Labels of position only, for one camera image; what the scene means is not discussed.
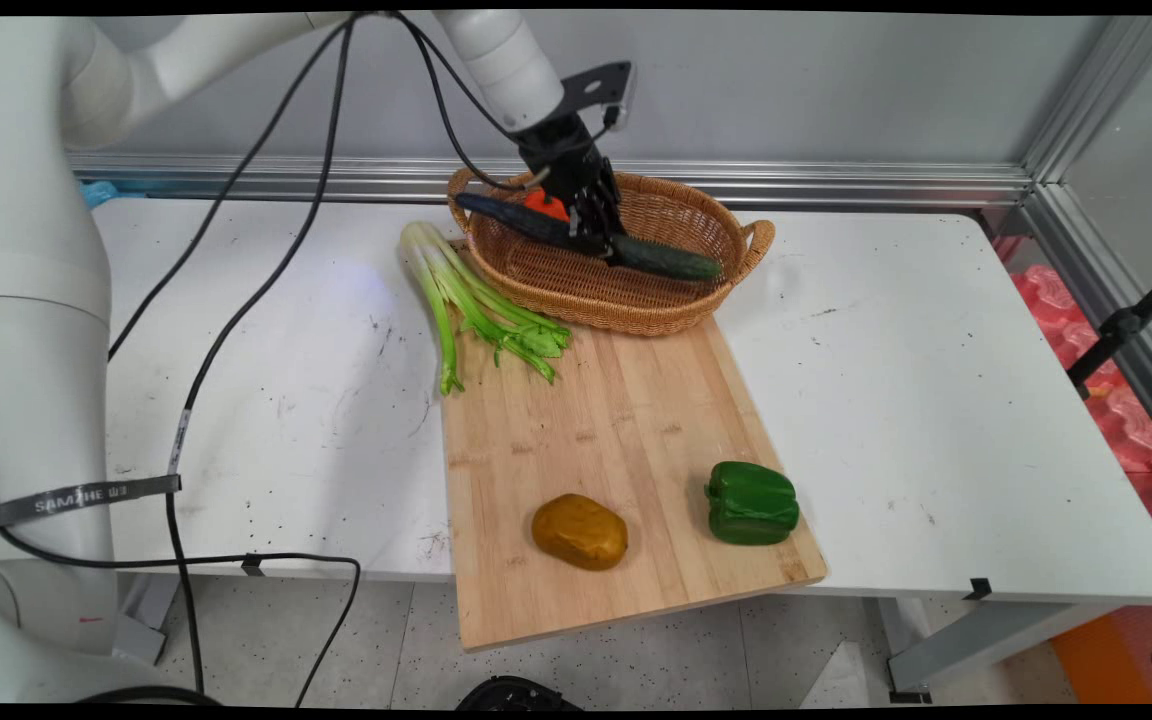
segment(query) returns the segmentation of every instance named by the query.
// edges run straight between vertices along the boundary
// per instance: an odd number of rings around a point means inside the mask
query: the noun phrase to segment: potato
[[[573,493],[536,510],[531,538],[540,551],[586,570],[614,568],[630,546],[630,532],[620,515]]]

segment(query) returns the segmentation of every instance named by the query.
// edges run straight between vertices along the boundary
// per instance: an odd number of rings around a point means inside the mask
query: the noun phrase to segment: cutting board
[[[444,399],[444,446],[468,651],[826,575],[805,516],[774,546],[708,531],[704,484],[717,462],[782,469],[712,318],[664,338],[576,325],[553,386],[508,353],[495,367],[472,333],[457,348],[465,392]],[[568,492],[626,520],[616,568],[582,570],[536,547],[532,511]]]

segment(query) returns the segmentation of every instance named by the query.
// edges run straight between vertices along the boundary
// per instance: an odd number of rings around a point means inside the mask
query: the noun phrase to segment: white table
[[[115,332],[206,207],[96,210]],[[305,211],[235,200],[215,215],[109,365],[111,477],[162,473],[202,356]],[[983,602],[995,615],[977,612],[901,652],[892,667],[902,685],[980,661],[973,638],[990,628],[1020,627],[984,643],[1005,652],[1152,602],[1152,520],[977,223],[737,215],[771,219],[776,242],[718,324],[831,569],[795,592],[964,597],[986,578],[990,601],[1026,601]],[[399,232],[417,219],[457,234],[440,206],[325,205],[296,260],[232,334],[180,461],[188,553],[342,553],[371,579],[452,579],[433,324],[397,256]],[[113,518],[120,558],[170,555],[160,501],[115,505]]]

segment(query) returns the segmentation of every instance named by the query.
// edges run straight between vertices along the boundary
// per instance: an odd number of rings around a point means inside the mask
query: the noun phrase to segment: bell pepper
[[[794,484],[753,462],[719,462],[708,473],[708,530],[721,541],[776,544],[799,523]]]

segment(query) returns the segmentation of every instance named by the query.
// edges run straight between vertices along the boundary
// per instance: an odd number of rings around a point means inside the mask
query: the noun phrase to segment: tiled floor
[[[194,588],[207,694],[227,705],[291,705],[348,593],[333,579],[199,577]],[[964,611],[929,602],[933,628]],[[188,682],[179,597],[164,629],[159,666]],[[364,583],[305,705],[449,710],[509,674],[586,710],[794,708],[842,641],[861,649],[870,705],[887,706],[882,624],[859,598],[765,596],[470,655],[452,585]],[[1046,643],[932,694],[937,705],[1074,702]]]

